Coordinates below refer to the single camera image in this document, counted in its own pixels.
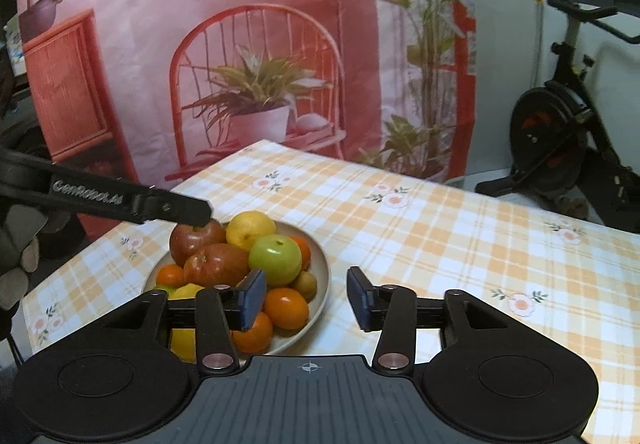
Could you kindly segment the gloved left hand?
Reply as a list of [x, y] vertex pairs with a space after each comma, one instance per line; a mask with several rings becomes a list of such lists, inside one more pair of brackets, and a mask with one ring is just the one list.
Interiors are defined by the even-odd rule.
[[64, 226], [70, 213], [1, 201], [1, 340], [9, 338], [12, 319], [40, 261], [39, 236]]

